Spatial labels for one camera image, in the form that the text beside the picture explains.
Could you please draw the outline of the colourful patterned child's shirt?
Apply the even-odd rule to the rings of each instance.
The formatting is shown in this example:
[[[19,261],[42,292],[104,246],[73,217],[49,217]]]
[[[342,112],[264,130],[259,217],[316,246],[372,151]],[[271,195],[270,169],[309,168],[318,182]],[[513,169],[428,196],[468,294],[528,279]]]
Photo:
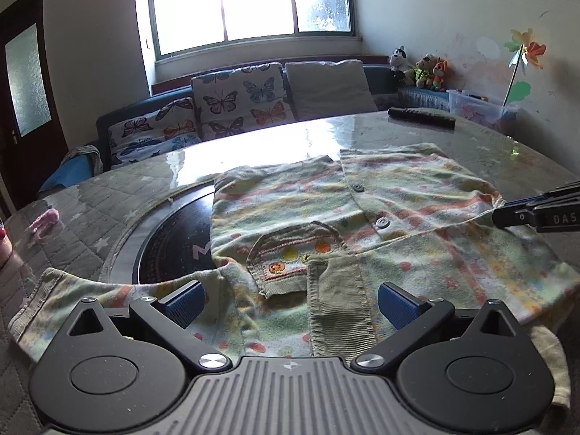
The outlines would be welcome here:
[[[7,334],[39,359],[75,303],[160,297],[194,278],[125,285],[111,275],[138,220],[189,191],[185,153],[145,160],[62,191],[59,222],[14,240],[1,284]],[[198,339],[227,356],[344,356],[387,338],[377,288],[391,281],[461,307],[502,299],[532,329],[570,403],[555,330],[579,298],[579,275],[528,226],[497,228],[500,192],[434,144],[342,151],[337,158],[211,173],[215,268],[196,273],[207,308]]]

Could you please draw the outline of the black white plush cow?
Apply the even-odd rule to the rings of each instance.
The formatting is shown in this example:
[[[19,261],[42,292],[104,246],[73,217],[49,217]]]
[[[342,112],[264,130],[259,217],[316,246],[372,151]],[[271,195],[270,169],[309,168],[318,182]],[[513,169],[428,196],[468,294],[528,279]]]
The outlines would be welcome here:
[[[405,47],[400,45],[395,48],[389,56],[389,66],[391,75],[396,83],[414,86],[415,84],[415,67],[408,62]]]

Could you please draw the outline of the upright butterfly print cushion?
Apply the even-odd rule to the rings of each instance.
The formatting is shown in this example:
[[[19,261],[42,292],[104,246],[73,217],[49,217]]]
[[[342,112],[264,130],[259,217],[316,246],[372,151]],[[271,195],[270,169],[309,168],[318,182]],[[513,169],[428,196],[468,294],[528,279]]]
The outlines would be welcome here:
[[[278,62],[194,76],[191,86],[203,140],[295,121]]]

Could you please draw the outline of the colourful paper pinwheel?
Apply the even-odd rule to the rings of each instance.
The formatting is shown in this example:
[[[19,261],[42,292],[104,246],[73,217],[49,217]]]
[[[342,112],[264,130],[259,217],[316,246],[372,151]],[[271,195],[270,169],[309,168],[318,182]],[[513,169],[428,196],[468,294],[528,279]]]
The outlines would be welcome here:
[[[531,84],[523,80],[523,77],[526,76],[529,67],[537,70],[544,68],[541,58],[546,54],[547,46],[538,43],[534,30],[528,28],[523,32],[511,29],[511,38],[503,44],[503,47],[511,54],[508,63],[511,76],[502,100],[502,105],[506,106],[522,101],[531,94]]]

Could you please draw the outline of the window with green frame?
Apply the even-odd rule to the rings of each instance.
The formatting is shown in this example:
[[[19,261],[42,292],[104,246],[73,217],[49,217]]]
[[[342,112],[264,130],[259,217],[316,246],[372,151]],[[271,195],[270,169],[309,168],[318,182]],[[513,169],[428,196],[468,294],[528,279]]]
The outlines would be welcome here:
[[[155,55],[271,36],[354,31],[351,0],[148,0]]]

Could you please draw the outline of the clear plastic storage box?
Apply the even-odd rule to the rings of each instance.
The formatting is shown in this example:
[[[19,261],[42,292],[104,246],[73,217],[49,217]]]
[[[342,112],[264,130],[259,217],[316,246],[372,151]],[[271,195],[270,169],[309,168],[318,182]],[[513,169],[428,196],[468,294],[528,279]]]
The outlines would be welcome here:
[[[470,90],[448,90],[449,112],[505,136],[515,133],[519,107]]]

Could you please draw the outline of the orange plush toy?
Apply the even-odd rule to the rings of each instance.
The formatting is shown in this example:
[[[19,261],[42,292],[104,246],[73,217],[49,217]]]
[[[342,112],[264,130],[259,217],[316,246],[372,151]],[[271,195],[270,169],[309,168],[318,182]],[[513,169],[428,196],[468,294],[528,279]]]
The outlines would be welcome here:
[[[431,90],[442,91],[444,90],[444,79],[447,71],[447,61],[439,58],[436,62],[434,68],[432,69],[432,84]]]

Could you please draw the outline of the dark wooden door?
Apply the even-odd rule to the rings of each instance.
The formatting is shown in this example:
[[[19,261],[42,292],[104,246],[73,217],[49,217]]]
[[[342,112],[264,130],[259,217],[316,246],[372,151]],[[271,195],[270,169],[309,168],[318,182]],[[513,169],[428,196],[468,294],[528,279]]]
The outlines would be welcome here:
[[[1,178],[15,208],[36,199],[68,152],[47,64],[43,0],[1,13]]]

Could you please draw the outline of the black remote control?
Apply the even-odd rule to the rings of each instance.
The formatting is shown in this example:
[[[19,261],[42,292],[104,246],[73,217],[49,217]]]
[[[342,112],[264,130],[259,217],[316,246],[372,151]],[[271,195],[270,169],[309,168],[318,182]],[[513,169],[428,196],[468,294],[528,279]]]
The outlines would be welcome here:
[[[388,116],[394,120],[431,126],[435,128],[451,130],[455,129],[455,119],[437,113],[430,113],[413,108],[391,107],[387,110]]]

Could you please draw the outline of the pink cartoon water bottle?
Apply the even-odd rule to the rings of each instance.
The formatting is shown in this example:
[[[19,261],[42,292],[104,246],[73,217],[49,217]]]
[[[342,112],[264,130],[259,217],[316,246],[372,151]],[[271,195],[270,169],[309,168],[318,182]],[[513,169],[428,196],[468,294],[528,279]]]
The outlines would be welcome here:
[[[0,221],[0,267],[3,267],[13,252],[12,243],[7,235],[4,223]]]

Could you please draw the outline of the black round induction cooktop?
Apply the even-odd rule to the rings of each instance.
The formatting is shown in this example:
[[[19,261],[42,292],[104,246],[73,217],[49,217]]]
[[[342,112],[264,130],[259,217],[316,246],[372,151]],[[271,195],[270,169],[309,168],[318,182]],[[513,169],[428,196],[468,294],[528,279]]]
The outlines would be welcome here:
[[[196,187],[179,195],[154,222],[138,249],[134,284],[156,284],[215,268],[210,252],[210,215],[214,187]]]

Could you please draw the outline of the blue sofa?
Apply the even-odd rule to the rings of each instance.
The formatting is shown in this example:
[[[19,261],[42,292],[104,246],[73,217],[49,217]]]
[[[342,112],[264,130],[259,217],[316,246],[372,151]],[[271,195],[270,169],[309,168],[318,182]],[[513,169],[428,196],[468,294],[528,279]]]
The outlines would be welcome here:
[[[271,62],[195,76],[187,88],[108,113],[96,122],[99,140],[71,150],[40,191],[202,141],[307,120],[305,97],[292,94],[300,67]]]

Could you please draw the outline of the plain beige cushion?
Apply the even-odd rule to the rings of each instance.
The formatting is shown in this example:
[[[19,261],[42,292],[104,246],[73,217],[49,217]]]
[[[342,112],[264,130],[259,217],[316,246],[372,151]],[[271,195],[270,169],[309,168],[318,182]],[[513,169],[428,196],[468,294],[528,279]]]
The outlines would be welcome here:
[[[285,72],[299,121],[377,112],[360,60],[291,62]]]

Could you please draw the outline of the brown plush bear green vest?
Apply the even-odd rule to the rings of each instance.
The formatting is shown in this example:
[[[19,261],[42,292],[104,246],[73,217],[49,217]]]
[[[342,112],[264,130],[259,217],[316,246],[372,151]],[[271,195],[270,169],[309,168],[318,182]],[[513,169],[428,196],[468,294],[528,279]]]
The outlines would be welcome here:
[[[430,83],[428,80],[432,76],[432,70],[436,63],[438,63],[438,58],[428,53],[415,64],[415,87],[425,88],[428,86]]]

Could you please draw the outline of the small pink toy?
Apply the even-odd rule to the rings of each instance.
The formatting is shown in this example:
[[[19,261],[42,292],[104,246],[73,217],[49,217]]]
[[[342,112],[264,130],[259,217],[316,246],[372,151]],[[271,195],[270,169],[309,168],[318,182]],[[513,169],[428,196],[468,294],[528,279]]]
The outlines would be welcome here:
[[[57,224],[59,220],[59,211],[50,207],[32,221],[32,224],[29,225],[29,231],[36,235],[36,237],[42,237],[55,224]]]

